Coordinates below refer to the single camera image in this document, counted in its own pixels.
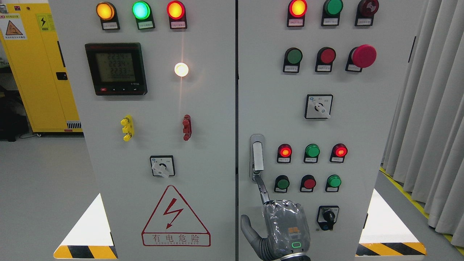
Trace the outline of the grey robotic right hand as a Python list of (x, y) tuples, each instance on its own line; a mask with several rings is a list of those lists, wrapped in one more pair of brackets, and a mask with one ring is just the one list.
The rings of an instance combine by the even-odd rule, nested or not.
[(291, 200), (270, 200), (261, 177), (255, 177), (262, 200), (262, 215), (268, 237), (262, 238), (252, 227), (247, 215), (241, 216), (241, 231), (257, 256), (273, 261), (295, 253), (307, 253), (310, 230), (303, 206)]

